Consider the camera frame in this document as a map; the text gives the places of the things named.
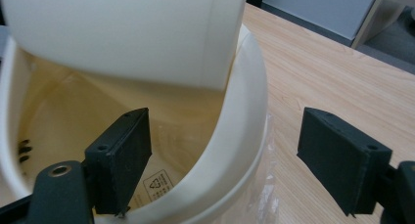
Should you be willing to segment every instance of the screw hole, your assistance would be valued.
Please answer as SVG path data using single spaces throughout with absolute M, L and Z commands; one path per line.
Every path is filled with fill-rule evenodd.
M 54 169 L 49 171 L 49 176 L 51 177 L 60 177 L 65 175 L 71 171 L 71 167 L 69 165 L 60 165 L 55 167 Z
M 108 148 L 108 146 L 102 145 L 98 147 L 98 151 L 105 151 Z
M 367 148 L 373 151 L 378 150 L 378 147 L 373 146 L 373 145 L 368 145 Z

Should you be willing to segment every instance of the cream plastic bowl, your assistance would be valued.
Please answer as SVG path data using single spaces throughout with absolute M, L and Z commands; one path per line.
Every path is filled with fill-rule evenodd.
M 82 160 L 120 114 L 142 107 L 150 109 L 154 154 L 133 210 L 96 222 L 212 220 L 254 176 L 266 133 L 265 68 L 244 27 L 225 91 L 80 72 L 32 56 L 10 38 L 0 80 L 0 165 L 16 199 L 31 193 L 41 169 Z M 19 155 L 23 140 L 32 150 Z M 20 162 L 23 156 L 29 159 Z M 151 191 L 156 178 L 165 180 L 164 190 Z

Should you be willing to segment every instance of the printed label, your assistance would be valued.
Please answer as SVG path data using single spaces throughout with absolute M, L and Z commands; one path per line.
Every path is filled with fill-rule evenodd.
M 173 184 L 164 169 L 147 178 L 143 183 L 152 202 L 164 196 L 173 188 Z

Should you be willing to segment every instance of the wood grain surface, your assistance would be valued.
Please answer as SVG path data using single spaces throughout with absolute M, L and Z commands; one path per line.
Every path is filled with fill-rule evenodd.
M 415 76 L 251 5 L 243 23 L 267 68 L 280 223 L 379 223 L 379 205 L 346 217 L 296 156 L 302 111 L 336 114 L 391 148 L 397 166 L 415 159 Z

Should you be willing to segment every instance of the gray wall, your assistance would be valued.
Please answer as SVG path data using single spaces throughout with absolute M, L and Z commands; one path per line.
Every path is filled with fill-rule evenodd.
M 274 8 L 353 40 L 374 0 L 263 0 Z

